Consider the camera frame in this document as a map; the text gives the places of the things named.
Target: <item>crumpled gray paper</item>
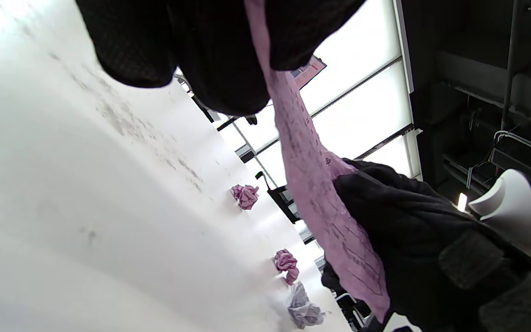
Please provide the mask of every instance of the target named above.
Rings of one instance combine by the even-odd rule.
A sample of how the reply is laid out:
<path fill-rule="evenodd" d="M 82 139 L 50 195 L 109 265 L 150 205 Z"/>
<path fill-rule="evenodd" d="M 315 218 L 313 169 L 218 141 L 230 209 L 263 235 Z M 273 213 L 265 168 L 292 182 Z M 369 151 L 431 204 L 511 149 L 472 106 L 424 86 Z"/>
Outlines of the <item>crumpled gray paper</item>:
<path fill-rule="evenodd" d="M 305 326 L 322 324 L 325 317 L 325 313 L 310 302 L 300 281 L 292 289 L 292 301 L 288 306 L 288 311 L 296 326 L 301 330 L 304 330 Z"/>

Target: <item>black pole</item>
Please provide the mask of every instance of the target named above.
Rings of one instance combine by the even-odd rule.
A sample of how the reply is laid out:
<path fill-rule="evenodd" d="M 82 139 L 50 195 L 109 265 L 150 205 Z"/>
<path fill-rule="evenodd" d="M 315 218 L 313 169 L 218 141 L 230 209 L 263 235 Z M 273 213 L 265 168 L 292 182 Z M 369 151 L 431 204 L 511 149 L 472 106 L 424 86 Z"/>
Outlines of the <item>black pole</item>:
<path fill-rule="evenodd" d="M 513 62 L 515 57 L 515 46 L 518 43 L 518 26 L 520 20 L 519 16 L 521 3 L 522 0 L 513 0 L 512 29 L 509 36 L 509 52 L 507 54 L 507 81 L 505 82 L 505 95 L 503 97 L 501 130 L 505 130 L 507 127 L 507 117 L 512 97 L 513 77 L 515 76 Z"/>

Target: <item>black fabric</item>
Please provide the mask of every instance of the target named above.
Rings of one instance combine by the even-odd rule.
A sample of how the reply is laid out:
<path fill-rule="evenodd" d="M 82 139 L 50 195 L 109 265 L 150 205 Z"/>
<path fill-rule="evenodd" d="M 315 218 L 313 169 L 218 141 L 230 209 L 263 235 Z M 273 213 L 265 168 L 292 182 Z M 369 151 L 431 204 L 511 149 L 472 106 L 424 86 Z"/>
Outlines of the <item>black fabric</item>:
<path fill-rule="evenodd" d="M 138 88 L 171 82 L 177 67 L 164 1 L 76 0 L 103 69 Z"/>
<path fill-rule="evenodd" d="M 382 260 L 390 309 L 424 332 L 486 331 L 479 308 L 518 286 L 531 273 L 531 258 L 426 183 L 389 166 L 345 161 L 358 172 L 340 176 L 335 189 Z M 463 248 L 477 241 L 489 263 L 480 262 L 479 248 Z M 455 263 L 466 254 L 472 257 L 465 267 L 442 265 L 452 282 L 440 257 Z"/>
<path fill-rule="evenodd" d="M 469 290 L 503 262 L 503 250 L 478 231 L 466 231 L 438 257 L 440 268 L 459 288 Z"/>
<path fill-rule="evenodd" d="M 531 273 L 480 309 L 489 332 L 531 332 Z"/>
<path fill-rule="evenodd" d="M 255 114 L 270 99 L 243 0 L 76 0 L 103 67 L 138 88 L 171 82 L 176 66 L 210 109 Z M 294 70 L 364 0 L 268 0 L 271 66 Z"/>
<path fill-rule="evenodd" d="M 437 258 L 476 227 L 472 217 L 389 166 L 345 161 L 359 171 L 339 176 L 335 189 L 382 260 L 390 309 L 425 332 L 466 319 L 471 313 L 464 290 L 441 272 Z"/>

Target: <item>crumpled paper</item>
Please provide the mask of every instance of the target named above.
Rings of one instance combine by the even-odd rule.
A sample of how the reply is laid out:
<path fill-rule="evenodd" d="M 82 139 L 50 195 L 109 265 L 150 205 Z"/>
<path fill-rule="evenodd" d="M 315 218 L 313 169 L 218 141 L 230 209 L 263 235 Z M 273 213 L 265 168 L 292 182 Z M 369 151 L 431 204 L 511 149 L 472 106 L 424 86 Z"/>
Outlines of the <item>crumpled paper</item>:
<path fill-rule="evenodd" d="M 257 202 L 257 191 L 259 187 L 252 187 L 250 185 L 235 185 L 230 189 L 233 197 L 239 202 L 239 208 L 243 210 L 251 210 L 253 204 Z"/>
<path fill-rule="evenodd" d="M 297 282 L 292 290 L 292 301 L 288 306 L 288 312 L 299 329 L 305 326 L 320 325 L 325 319 L 325 313 L 312 304 L 306 295 L 302 282 Z"/>
<path fill-rule="evenodd" d="M 276 256 L 274 256 L 274 265 L 276 265 L 278 271 L 288 272 L 284 280 L 289 285 L 292 285 L 299 277 L 299 270 L 296 267 L 297 262 L 296 258 L 287 249 L 276 252 Z"/>

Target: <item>ceiling panel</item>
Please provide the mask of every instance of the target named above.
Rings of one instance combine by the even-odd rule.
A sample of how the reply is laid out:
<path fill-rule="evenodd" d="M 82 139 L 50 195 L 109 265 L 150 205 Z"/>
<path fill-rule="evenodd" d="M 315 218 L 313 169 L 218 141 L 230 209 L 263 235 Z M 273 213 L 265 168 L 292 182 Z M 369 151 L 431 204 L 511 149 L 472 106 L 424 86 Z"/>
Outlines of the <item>ceiling panel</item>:
<path fill-rule="evenodd" d="M 250 125 L 245 119 L 238 119 L 235 124 L 255 151 L 259 151 L 278 137 L 278 130 L 274 123 L 274 106 L 266 107 L 257 113 L 257 125 L 255 126 Z"/>
<path fill-rule="evenodd" d="M 284 161 L 282 160 L 280 142 L 275 143 L 257 157 L 271 178 L 276 182 L 277 187 L 286 185 L 286 170 L 284 169 Z"/>
<path fill-rule="evenodd" d="M 313 118 L 321 143 L 339 157 L 353 159 L 411 123 L 402 62 Z"/>
<path fill-rule="evenodd" d="M 312 114 L 401 54 L 392 0 L 367 0 L 314 52 L 327 64 L 301 89 Z"/>

